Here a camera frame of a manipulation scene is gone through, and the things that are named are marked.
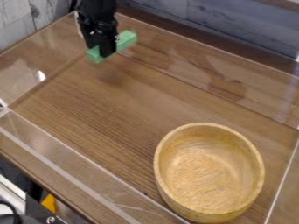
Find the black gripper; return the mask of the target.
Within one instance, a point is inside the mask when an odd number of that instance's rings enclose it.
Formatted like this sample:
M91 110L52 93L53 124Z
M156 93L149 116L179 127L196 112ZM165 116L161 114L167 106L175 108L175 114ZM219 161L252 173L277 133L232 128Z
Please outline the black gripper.
M117 0L77 0L79 27L88 48L99 45L99 54L108 57L117 49Z

